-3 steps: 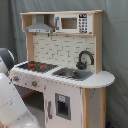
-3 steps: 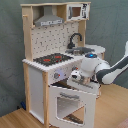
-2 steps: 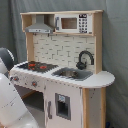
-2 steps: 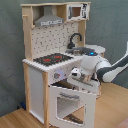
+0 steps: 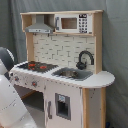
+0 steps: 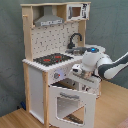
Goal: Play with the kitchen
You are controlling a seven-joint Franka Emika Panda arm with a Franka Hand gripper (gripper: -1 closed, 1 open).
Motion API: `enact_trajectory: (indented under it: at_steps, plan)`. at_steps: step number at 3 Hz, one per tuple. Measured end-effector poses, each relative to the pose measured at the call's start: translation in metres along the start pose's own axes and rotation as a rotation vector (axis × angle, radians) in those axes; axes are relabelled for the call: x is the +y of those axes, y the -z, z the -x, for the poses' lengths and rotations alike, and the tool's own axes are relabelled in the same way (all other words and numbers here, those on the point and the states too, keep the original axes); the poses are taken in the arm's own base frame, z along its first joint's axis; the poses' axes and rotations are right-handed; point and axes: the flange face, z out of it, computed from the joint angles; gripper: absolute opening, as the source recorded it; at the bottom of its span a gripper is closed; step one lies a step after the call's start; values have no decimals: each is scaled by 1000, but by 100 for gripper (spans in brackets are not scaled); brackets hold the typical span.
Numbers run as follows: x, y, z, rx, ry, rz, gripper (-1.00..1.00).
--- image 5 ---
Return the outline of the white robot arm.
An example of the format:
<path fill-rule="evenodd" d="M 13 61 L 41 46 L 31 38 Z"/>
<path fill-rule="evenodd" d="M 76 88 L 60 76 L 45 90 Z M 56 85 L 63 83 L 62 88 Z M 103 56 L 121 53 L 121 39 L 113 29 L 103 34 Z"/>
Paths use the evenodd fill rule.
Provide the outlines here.
<path fill-rule="evenodd" d="M 5 76 L 13 66 L 13 54 L 0 47 L 0 125 L 4 128 L 37 128 L 17 91 Z"/>

